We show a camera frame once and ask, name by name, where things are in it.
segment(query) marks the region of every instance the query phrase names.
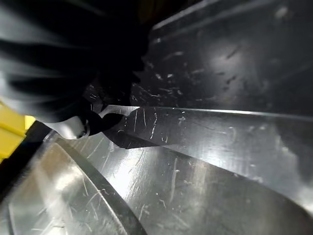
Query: stainless steel surface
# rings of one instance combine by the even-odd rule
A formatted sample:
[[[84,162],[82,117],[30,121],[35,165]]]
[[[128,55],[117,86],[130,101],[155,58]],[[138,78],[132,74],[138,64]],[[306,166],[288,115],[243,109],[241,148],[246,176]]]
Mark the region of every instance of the stainless steel surface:
[[[33,168],[9,199],[9,217],[14,235],[145,234],[134,215],[114,210],[107,194],[119,200],[103,177],[93,180],[57,144],[33,164]]]
[[[51,141],[10,198],[13,234],[143,234],[120,229],[129,209],[119,206],[118,194],[152,235],[313,233],[312,218],[292,201],[177,151],[120,148],[102,134]]]
[[[313,213],[313,123],[307,117],[120,106],[106,112],[127,116],[114,127],[120,134],[245,176]],[[88,156],[88,147],[95,148],[99,140],[93,142],[84,145],[83,154]],[[124,147],[134,147],[128,143]]]

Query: metal sheet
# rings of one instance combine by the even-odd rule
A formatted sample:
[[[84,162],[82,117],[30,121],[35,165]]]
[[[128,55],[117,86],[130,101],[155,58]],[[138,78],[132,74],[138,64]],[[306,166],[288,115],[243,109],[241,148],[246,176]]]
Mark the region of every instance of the metal sheet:
[[[151,32],[133,106],[312,115],[313,2],[204,0]]]
[[[115,132],[104,132],[120,147],[172,149],[263,184],[313,213],[309,118],[121,106],[109,106],[102,115],[106,113],[125,115]],[[116,132],[128,136],[126,141],[114,138]],[[101,135],[97,138],[80,144],[93,164],[98,164],[93,162],[97,152],[106,148],[99,143]],[[138,139],[145,142],[138,145]]]
[[[297,225],[289,223],[298,212],[288,207],[294,204],[259,183],[163,146],[138,147],[146,141],[128,137],[135,148],[120,148],[101,134],[87,143],[69,143],[77,154],[89,153],[85,157],[124,198],[148,234],[311,233],[293,230]],[[306,226],[304,218],[300,220]]]
[[[122,207],[123,200],[118,203],[119,212],[108,204],[109,193],[120,200],[115,190],[108,183],[97,188],[58,145],[52,144],[33,166],[9,199],[6,219],[12,223],[13,234],[146,234],[128,207]]]

